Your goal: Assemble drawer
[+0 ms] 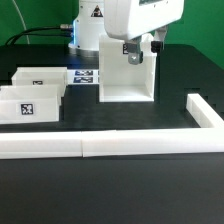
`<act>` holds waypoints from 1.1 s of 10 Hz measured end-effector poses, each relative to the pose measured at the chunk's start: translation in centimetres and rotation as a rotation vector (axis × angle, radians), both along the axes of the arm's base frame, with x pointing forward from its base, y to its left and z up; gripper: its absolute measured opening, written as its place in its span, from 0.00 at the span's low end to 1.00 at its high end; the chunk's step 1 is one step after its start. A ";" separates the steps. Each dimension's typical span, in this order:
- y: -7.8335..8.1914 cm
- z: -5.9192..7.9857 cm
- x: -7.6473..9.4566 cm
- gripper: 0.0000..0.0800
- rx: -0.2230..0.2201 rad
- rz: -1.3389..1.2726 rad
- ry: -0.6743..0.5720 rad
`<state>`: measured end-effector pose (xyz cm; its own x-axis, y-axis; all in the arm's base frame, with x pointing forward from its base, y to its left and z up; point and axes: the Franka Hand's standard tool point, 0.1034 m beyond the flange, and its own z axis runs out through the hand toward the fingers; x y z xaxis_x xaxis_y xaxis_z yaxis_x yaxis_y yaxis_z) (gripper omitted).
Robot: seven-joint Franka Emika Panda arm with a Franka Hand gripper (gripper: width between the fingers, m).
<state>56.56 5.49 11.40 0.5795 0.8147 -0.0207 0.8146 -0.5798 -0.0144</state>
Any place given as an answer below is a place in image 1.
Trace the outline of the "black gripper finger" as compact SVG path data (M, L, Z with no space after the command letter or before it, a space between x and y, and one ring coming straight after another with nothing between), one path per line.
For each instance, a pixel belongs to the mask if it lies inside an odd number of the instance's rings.
M151 51L153 53L160 53L164 49L167 30L167 27L160 27L155 31L153 41L151 42Z

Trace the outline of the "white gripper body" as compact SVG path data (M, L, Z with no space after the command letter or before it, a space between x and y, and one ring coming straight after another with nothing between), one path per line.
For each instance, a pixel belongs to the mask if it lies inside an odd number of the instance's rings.
M109 37L131 40L181 18L184 0L104 0Z

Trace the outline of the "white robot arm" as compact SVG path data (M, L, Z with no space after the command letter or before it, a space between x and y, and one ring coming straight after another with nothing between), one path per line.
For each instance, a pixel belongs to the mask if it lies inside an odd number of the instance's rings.
M99 55L99 36L123 40L128 62L143 62L140 47L144 34L154 31L153 53L163 49L168 25L180 20L184 0L79 0L78 16L73 21L71 52L85 57Z

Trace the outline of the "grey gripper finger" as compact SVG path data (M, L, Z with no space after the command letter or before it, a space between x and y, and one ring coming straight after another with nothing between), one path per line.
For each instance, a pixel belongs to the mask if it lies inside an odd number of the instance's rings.
M138 65L143 62L143 51L141 50L141 38L137 37L127 42L128 62Z

